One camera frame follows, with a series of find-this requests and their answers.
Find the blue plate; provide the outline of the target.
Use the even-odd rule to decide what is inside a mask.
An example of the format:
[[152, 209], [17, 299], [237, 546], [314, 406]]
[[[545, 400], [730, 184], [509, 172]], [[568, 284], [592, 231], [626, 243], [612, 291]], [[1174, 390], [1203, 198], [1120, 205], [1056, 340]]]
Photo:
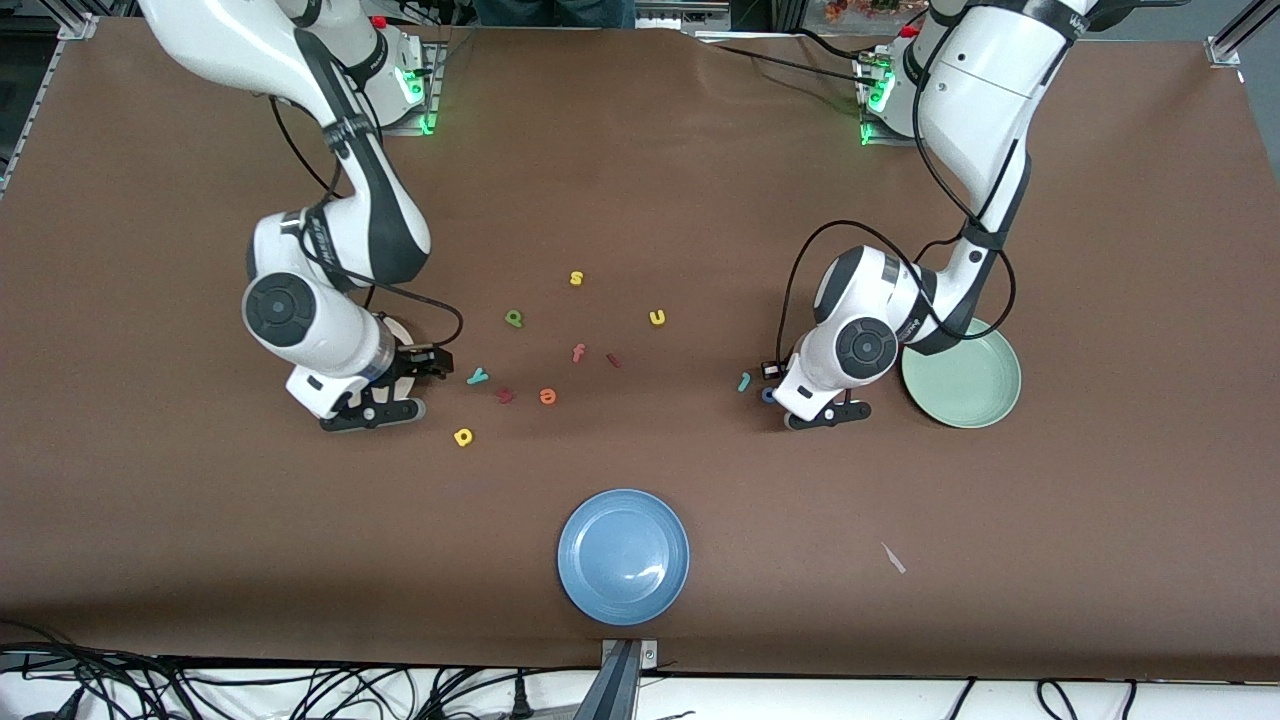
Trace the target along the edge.
[[643, 489], [617, 488], [570, 514], [556, 565], [580, 612], [611, 626], [639, 626], [659, 618], [684, 591], [691, 547], [667, 502]]

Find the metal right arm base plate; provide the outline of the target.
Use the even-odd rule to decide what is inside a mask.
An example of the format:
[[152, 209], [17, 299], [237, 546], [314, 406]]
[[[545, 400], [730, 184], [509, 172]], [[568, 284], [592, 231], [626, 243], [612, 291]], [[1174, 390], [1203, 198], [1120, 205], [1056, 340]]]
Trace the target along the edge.
[[445, 79], [445, 44], [402, 35], [372, 92], [381, 131], [394, 136], [429, 136], [436, 128]]

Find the green plate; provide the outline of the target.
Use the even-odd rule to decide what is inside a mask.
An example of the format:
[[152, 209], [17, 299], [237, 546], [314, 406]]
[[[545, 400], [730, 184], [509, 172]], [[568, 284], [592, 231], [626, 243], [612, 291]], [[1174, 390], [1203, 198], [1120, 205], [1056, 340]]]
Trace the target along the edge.
[[902, 351], [902, 382], [911, 401], [932, 419], [954, 428], [979, 429], [1004, 420], [1021, 393], [1021, 364], [1010, 342], [973, 319], [964, 340], [941, 354]]

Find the aluminium frame profile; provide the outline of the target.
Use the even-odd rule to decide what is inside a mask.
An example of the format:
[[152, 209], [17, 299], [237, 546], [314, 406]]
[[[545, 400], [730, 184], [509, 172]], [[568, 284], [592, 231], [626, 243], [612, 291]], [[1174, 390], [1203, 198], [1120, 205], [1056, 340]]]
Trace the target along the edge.
[[1280, 0], [1248, 0], [1221, 29], [1204, 40], [1210, 65], [1239, 67], [1239, 51], [1276, 17], [1280, 17]]

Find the person in blue jeans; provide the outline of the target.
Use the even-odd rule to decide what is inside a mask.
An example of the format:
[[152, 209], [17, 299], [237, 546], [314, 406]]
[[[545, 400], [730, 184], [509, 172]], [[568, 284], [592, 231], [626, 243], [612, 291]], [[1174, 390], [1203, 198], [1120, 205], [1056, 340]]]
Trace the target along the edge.
[[480, 23], [504, 28], [634, 29], [636, 0], [472, 0]]

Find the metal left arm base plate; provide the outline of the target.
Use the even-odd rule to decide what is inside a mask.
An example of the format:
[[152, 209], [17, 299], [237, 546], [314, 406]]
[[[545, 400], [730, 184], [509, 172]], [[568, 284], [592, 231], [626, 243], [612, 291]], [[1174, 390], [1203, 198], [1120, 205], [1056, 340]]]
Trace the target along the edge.
[[863, 145], [915, 143], [913, 108], [916, 85], [902, 64], [905, 45], [886, 44], [859, 53], [852, 61]]

